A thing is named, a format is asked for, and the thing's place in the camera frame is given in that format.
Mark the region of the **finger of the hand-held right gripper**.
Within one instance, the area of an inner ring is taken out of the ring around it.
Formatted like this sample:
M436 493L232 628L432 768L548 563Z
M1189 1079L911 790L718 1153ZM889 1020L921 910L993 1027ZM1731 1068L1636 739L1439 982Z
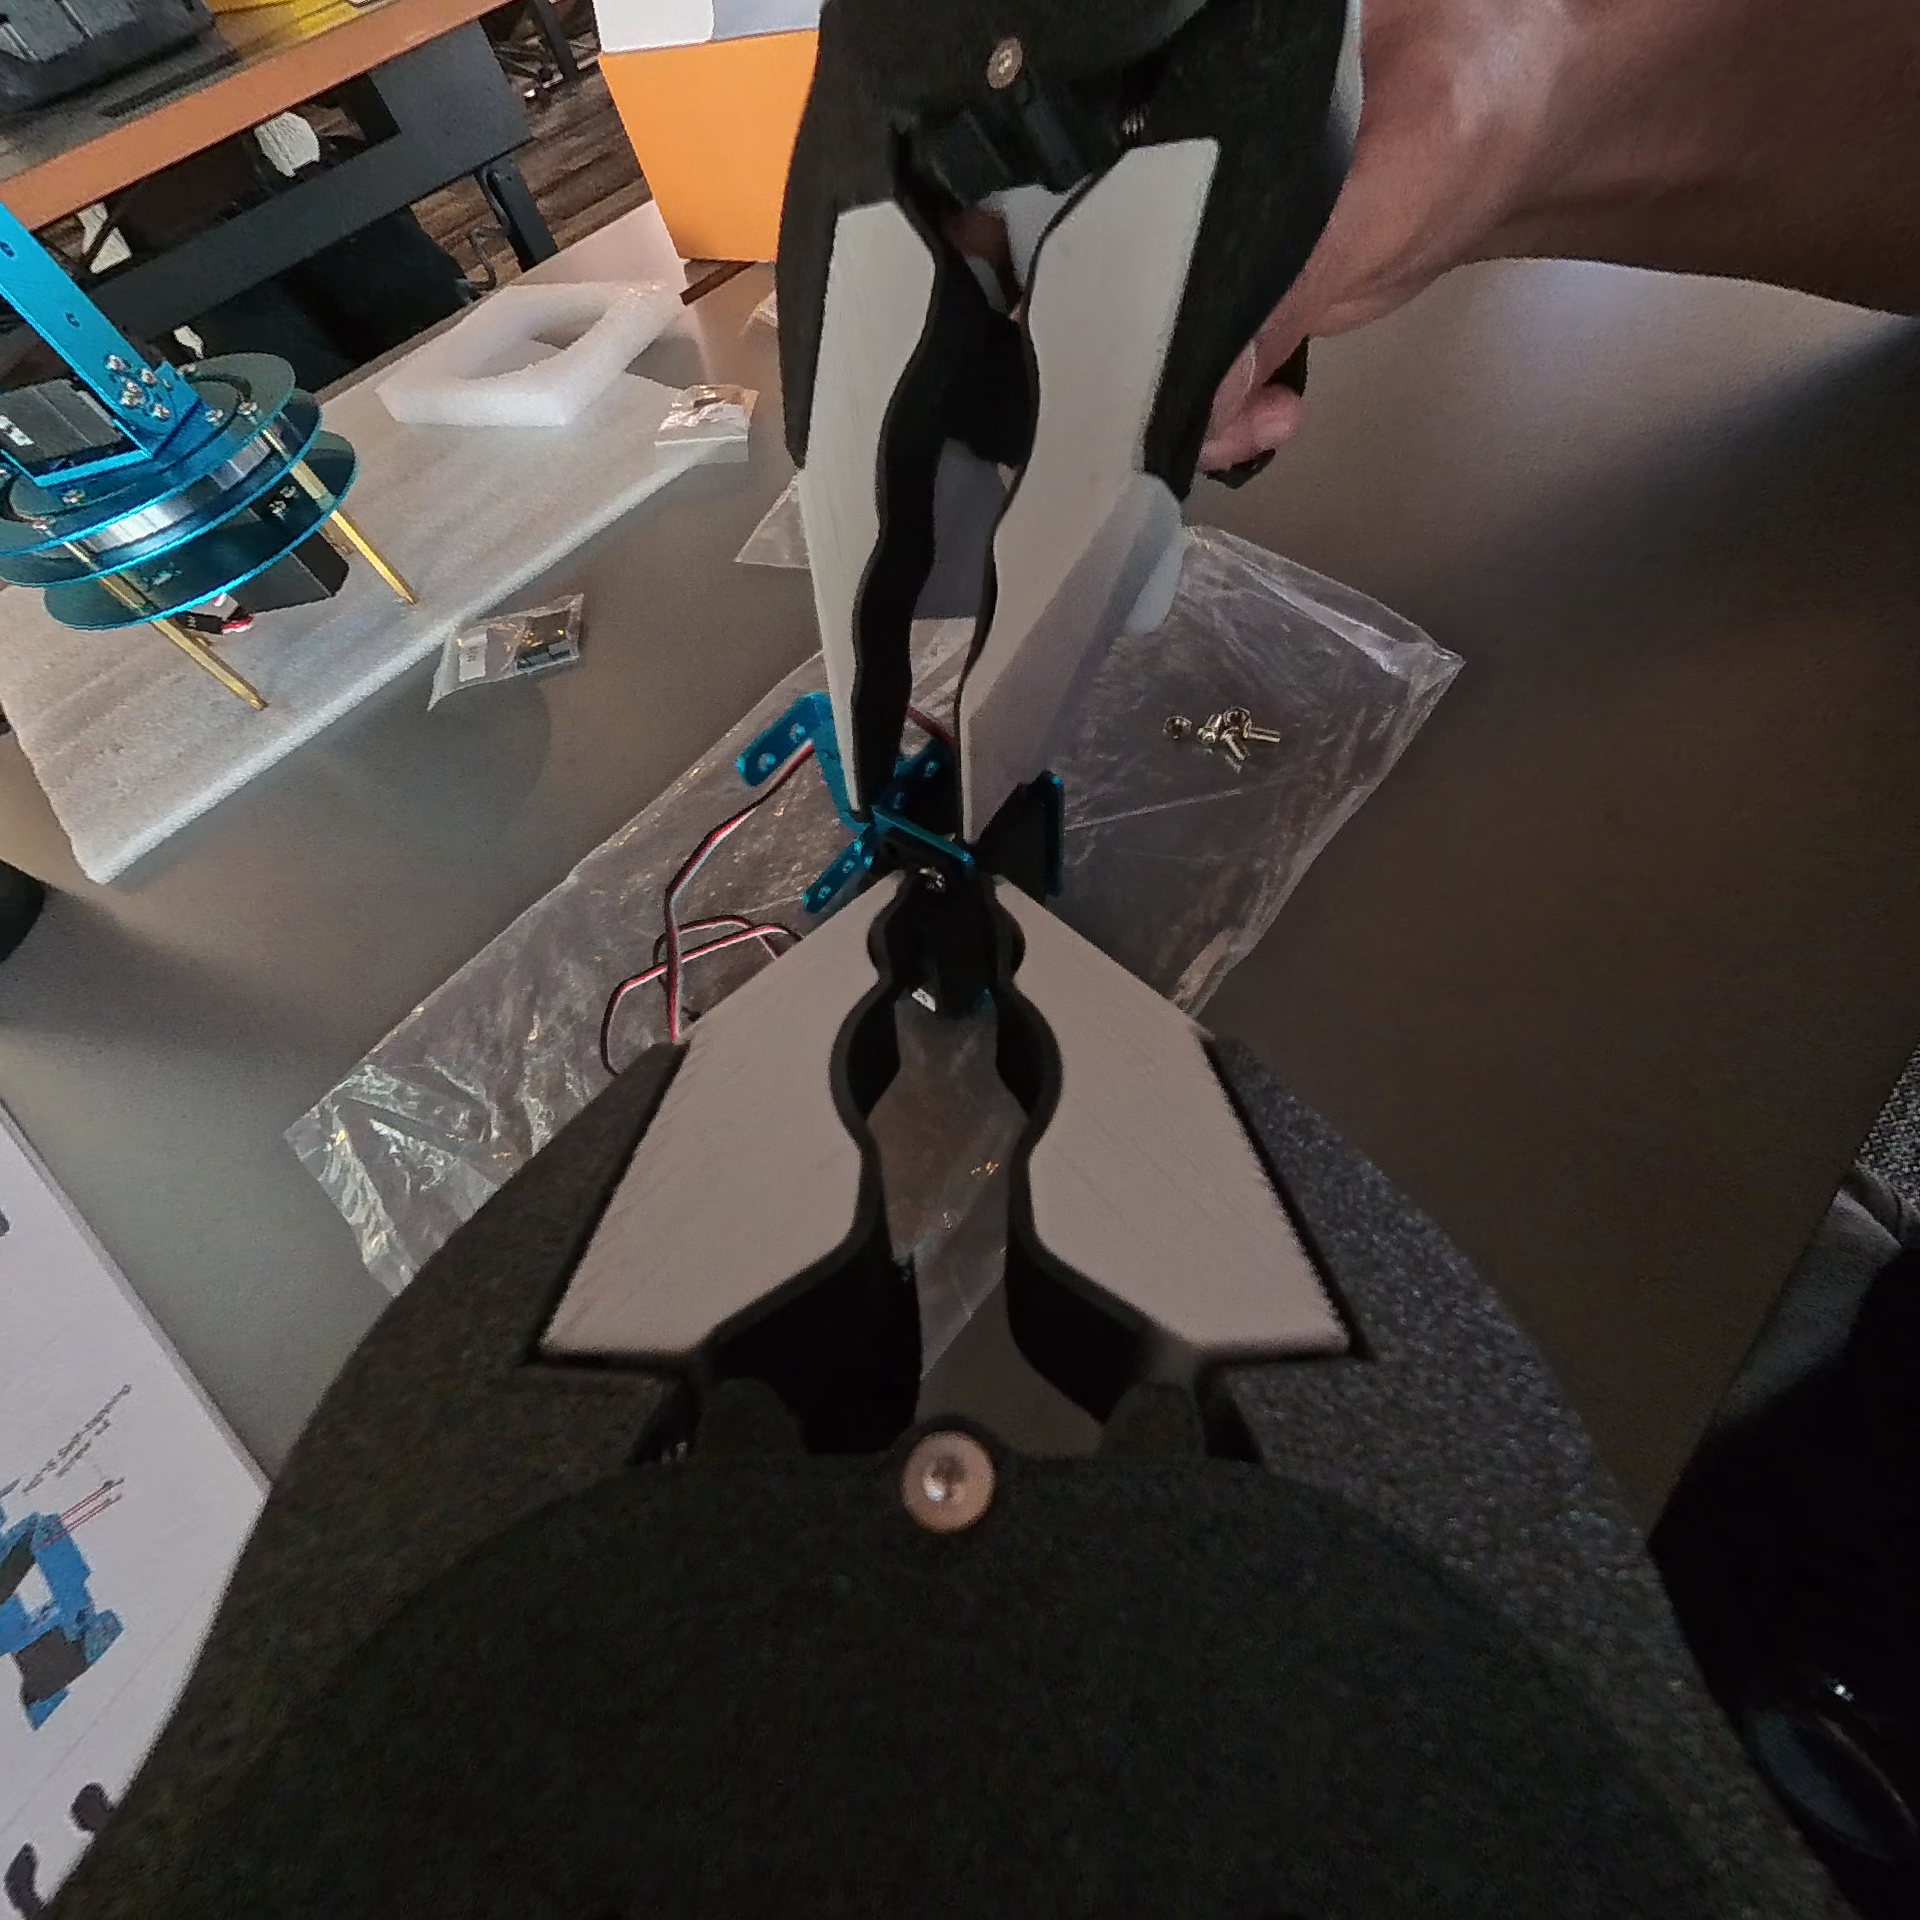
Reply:
M926 358L942 264L897 200L835 221L799 501L847 811L889 785L908 703L908 628L933 551Z
M1177 579L1181 501L1145 466L1220 148L1147 144L1076 193L990 196L1025 274L1036 429L993 533L993 609L958 688L965 840L1048 768L1054 736L1140 606Z

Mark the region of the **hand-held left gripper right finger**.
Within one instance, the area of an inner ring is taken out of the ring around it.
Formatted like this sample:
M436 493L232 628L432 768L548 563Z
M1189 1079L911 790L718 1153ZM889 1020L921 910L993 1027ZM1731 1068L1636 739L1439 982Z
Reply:
M1099 1425L1140 1385L1201 1397L1223 1370L1350 1357L1210 1037L1011 882L993 907L1019 1354Z

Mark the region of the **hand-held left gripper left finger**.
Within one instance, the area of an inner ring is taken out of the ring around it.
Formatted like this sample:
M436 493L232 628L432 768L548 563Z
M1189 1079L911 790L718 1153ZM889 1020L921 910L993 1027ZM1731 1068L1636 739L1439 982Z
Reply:
M768 1385L813 1453L914 1421L921 1307L892 1249L872 1108L896 1083L883 879L698 1022L541 1336L547 1361L634 1363L698 1390Z

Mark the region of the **black servo with blue bracket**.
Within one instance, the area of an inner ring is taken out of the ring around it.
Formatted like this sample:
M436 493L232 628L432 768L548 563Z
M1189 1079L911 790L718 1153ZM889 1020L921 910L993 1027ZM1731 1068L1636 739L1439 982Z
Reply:
M829 696L800 696L777 723L756 731L735 770L756 796L814 759L829 799L847 825L847 846L803 890L814 921L887 876L908 897L908 959L933 1011L965 1016L1011 977L1008 939L993 925L993 887L1008 882L1036 901L1065 890L1068 790L1059 772L1019 785L978 838L962 835L962 753L948 723L921 706L905 713L923 734L897 759L868 811L857 811L835 731Z

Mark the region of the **grey desk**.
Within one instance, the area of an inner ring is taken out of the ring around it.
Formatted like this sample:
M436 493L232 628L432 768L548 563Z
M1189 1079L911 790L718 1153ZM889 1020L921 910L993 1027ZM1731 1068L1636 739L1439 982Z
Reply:
M416 669L121 885L16 742L2 1102L264 1469L386 1292L286 1144L423 995L814 645L736 565L791 462L768 268L649 365L760 387L746 466L569 558L587 662ZM1918 325L1724 279L1461 268L1311 349L1201 522L1461 675L1206 1020L1503 1292L1658 1522L1918 1045Z

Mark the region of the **person's right hand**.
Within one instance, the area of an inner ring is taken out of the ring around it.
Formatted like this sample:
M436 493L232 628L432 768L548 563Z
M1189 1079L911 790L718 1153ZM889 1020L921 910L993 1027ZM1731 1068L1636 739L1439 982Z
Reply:
M1350 175L1303 274L1223 380L1201 469L1281 452L1299 400L1275 385L1309 340L1374 321L1480 252L1509 189L1505 4L1364 4Z

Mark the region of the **clear plastic bag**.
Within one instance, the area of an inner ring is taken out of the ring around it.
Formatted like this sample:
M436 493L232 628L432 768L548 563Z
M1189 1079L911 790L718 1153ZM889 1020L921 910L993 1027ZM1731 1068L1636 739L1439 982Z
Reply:
M1117 641L1054 748L1068 790L1055 917L1201 1011L1461 669L1370 595L1192 533L1163 623ZM667 879L748 804L735 770L748 739L824 691L817 656L782 675L292 1124L292 1151L389 1292L603 1088L603 1005L651 961ZM1286 742L1237 770L1160 734L1170 716L1225 706Z

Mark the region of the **orange cardboard box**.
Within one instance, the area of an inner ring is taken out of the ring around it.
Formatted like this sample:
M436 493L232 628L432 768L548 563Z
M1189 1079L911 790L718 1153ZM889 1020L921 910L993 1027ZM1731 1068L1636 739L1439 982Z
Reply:
M594 4L602 76L685 257L777 257L821 11Z

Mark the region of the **cluster of small screws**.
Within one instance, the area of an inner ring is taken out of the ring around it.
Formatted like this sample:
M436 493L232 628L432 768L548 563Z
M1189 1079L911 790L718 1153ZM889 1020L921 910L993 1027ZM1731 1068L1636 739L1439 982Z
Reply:
M1160 734L1177 746L1206 750L1241 770L1270 748L1281 748L1286 734L1262 723L1248 706L1225 706L1206 718L1170 716Z

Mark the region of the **white foam sheet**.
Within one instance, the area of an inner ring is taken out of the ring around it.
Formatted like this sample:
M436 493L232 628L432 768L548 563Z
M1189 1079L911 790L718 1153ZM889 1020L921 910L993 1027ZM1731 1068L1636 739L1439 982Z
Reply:
M325 401L325 423L360 458L350 515L418 602L357 572L325 605L264 613L224 645L260 713L149 628L70 628L42 592L5 587L2 713L80 872L117 882L458 627L718 462L714 450L660 444L688 383L624 372L562 426L408 423L374 380Z

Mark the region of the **small bag of black parts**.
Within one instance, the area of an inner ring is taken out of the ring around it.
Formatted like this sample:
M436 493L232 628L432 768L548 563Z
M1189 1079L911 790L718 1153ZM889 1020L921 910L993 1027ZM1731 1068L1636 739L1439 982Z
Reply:
M587 592L581 590L530 609L493 613L443 637L428 710L469 691L566 674L584 656L584 631Z

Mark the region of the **wooden table with dark panel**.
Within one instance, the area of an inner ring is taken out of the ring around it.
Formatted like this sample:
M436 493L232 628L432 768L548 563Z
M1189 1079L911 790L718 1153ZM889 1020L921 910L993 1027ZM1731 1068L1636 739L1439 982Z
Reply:
M191 51L106 95L42 109L2 134L2 206L45 231L135 191L163 170L282 112L347 96L368 144L128 271L106 314L159 335L347 242L372 221L475 181L523 268L558 254L516 163L533 124L482 19L493 4L282 4L228 15Z

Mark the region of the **open instruction manual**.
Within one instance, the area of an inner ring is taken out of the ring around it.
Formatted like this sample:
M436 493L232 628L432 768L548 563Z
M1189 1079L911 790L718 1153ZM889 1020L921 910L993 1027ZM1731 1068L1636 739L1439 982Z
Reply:
M2 1914L38 1917L180 1701L265 1476L2 1116Z

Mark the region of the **person's black clothed torso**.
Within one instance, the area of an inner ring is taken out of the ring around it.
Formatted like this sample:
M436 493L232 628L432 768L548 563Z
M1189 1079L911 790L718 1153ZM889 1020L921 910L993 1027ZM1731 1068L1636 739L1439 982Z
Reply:
M1651 1536L1705 1680L1863 1917L1918 1914L1918 1061Z

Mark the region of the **white foam frame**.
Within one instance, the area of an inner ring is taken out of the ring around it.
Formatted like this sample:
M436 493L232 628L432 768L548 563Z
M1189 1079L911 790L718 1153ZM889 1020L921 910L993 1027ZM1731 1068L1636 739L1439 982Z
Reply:
M397 422L572 426L682 314L670 283L519 279L376 385Z

